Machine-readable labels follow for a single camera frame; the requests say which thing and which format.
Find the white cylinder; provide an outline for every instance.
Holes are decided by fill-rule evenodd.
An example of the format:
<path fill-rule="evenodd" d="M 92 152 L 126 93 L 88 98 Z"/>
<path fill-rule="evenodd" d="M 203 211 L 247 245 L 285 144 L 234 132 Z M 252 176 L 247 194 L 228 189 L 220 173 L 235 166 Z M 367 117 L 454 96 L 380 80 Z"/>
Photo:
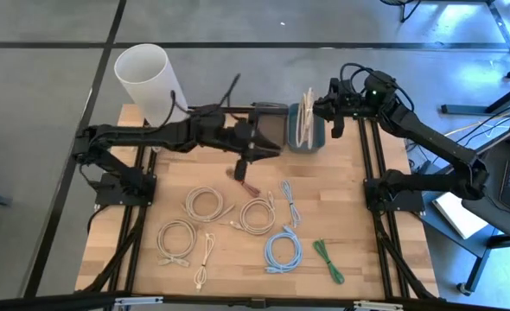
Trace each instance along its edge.
<path fill-rule="evenodd" d="M 176 104 L 188 109 L 169 57 L 157 45 L 140 44 L 124 51 L 115 62 L 115 74 L 151 126 L 163 124 L 169 115 L 170 91 L 175 91 Z M 168 123 L 188 118 L 184 111 L 175 107 Z"/>

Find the gray container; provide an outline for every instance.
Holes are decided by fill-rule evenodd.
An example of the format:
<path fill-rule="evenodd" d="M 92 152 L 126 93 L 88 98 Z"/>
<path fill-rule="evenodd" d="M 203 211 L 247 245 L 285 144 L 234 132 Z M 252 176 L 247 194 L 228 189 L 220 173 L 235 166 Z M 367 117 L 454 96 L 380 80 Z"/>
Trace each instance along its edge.
<path fill-rule="evenodd" d="M 296 144 L 296 125 L 297 125 L 297 111 L 299 104 L 292 104 L 288 110 L 288 146 L 291 152 L 311 154 L 318 151 L 324 146 L 326 142 L 326 128 L 324 126 L 324 119 L 321 117 L 313 117 L 313 148 L 309 149 L 307 143 L 303 143 L 301 147 Z"/>

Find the light blue cable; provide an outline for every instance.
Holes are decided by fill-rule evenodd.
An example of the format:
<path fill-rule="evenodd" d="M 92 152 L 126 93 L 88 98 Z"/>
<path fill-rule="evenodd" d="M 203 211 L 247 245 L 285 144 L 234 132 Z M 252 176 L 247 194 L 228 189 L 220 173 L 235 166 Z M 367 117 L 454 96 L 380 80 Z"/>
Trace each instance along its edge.
<path fill-rule="evenodd" d="M 291 185 L 289 181 L 282 181 L 282 192 L 288 199 L 290 203 L 290 211 L 291 211 L 291 225 L 294 228 L 297 228 L 297 225 L 301 224 L 301 215 L 297 211 L 296 205 L 293 203 L 293 193 L 291 192 Z"/>
<path fill-rule="evenodd" d="M 296 250 L 294 256 L 287 264 L 280 264 L 274 259 L 274 256 L 272 255 L 272 243 L 274 243 L 274 241 L 276 241 L 278 238 L 289 238 L 293 242 L 293 245 L 295 246 Z M 284 232 L 280 232 L 276 235 L 273 235 L 271 238 L 269 238 L 268 241 L 266 241 L 265 260 L 266 263 L 269 265 L 268 267 L 266 267 L 267 273 L 290 272 L 301 263 L 302 258 L 303 248 L 301 247 L 301 242 L 299 242 L 299 239 L 297 239 L 297 235 L 287 225 L 284 226 Z"/>

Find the wooden tabletop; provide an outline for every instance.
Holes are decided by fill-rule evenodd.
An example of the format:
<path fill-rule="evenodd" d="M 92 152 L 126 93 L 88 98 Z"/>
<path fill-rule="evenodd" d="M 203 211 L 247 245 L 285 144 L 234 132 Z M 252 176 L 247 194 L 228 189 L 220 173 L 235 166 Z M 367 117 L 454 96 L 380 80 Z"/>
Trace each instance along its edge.
<path fill-rule="evenodd" d="M 143 117 L 135 105 L 124 105 L 118 121 L 123 126 L 140 126 Z M 296 297 L 335 299 L 383 299 L 384 292 L 376 250 L 376 238 L 370 212 L 366 209 L 362 181 L 364 162 L 357 123 L 346 119 L 343 137 L 329 136 L 327 124 L 325 146 L 313 155 L 293 154 L 285 148 L 277 158 L 255 162 L 247 169 L 246 181 L 262 190 L 272 191 L 276 200 L 276 224 L 260 237 L 232 228 L 228 223 L 238 220 L 239 209 L 250 199 L 249 194 L 226 176 L 238 155 L 217 149 L 196 148 L 187 154 L 162 150 L 157 156 L 158 177 L 156 197 L 149 207 L 139 252 L 133 292 L 144 295 L 213 295 L 250 297 Z M 381 132 L 386 165 L 409 172 L 403 141 Z M 129 165 L 134 162 L 136 148 L 117 147 L 112 153 Z M 374 159 L 376 176 L 378 166 Z M 303 245 L 303 260 L 290 273 L 265 273 L 263 249 L 267 239 L 281 232 L 290 223 L 288 201 L 280 190 L 282 180 L 290 181 L 294 201 L 302 217 L 295 229 Z M 191 264 L 158 266 L 156 235 L 162 225 L 174 219 L 188 219 L 181 203 L 194 187 L 207 186 L 218 190 L 225 206 L 235 208 L 212 223 L 191 222 L 198 234 L 192 253 L 186 258 Z M 216 199 L 203 194 L 196 201 L 198 213 L 210 213 Z M 86 249 L 76 282 L 76 289 L 89 285 L 115 251 L 123 216 L 122 206 L 110 206 L 92 223 Z M 437 295 L 437 286 L 420 220 L 409 213 L 396 213 L 403 256 L 425 287 Z M 253 224 L 266 221 L 266 211 L 254 207 L 248 215 Z M 205 252 L 205 232 L 214 233 L 216 243 L 207 261 L 207 283 L 197 293 L 194 274 Z M 313 249 L 312 243 L 323 238 L 328 254 L 345 276 L 345 283 L 332 281 L 328 268 Z M 171 251 L 181 251 L 188 243 L 185 229 L 168 231 L 164 243 Z M 273 247 L 279 262 L 288 262 L 293 254 L 289 240 L 278 240 Z M 123 261 L 118 288 L 124 287 L 128 258 Z M 396 272 L 390 260 L 394 293 L 399 292 Z"/>

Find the concrete floor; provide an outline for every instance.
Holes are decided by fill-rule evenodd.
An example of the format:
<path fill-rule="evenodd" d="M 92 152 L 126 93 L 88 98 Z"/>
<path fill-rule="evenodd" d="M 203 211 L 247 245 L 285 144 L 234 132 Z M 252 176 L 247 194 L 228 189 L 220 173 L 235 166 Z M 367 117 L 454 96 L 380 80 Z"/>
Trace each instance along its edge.
<path fill-rule="evenodd" d="M 118 0 L 0 0 L 0 41 L 105 41 L 117 4 Z M 509 4 L 510 0 L 495 2 L 510 30 Z M 310 0 L 129 0 L 117 41 L 504 42 L 482 3 L 426 1 L 401 25 L 398 8 L 368 0 L 329 0 L 326 5 Z M 131 102 L 112 72 L 121 52 L 112 51 L 91 124 L 115 124 L 121 104 Z M 510 81 L 502 79 L 510 71 L 506 49 L 168 53 L 191 105 L 220 98 L 235 73 L 242 73 L 233 93 L 235 105 L 296 102 L 310 86 L 324 94 L 341 64 L 359 62 L 397 78 L 421 120 L 440 132 L 480 118 L 445 117 L 438 113 L 439 105 L 487 105 L 510 90 Z M 0 194 L 13 198 L 12 206 L 0 207 L 0 299 L 20 295 L 100 55 L 98 49 L 0 49 Z M 475 139 L 472 146 L 487 139 Z M 424 159 L 418 151 L 410 158 L 417 163 Z M 73 291 L 93 199 L 93 190 L 74 176 L 40 295 Z M 466 297 L 453 288 L 466 280 L 474 258 L 433 229 L 426 233 L 442 297 L 510 308 L 510 250 L 492 252 L 477 291 Z"/>

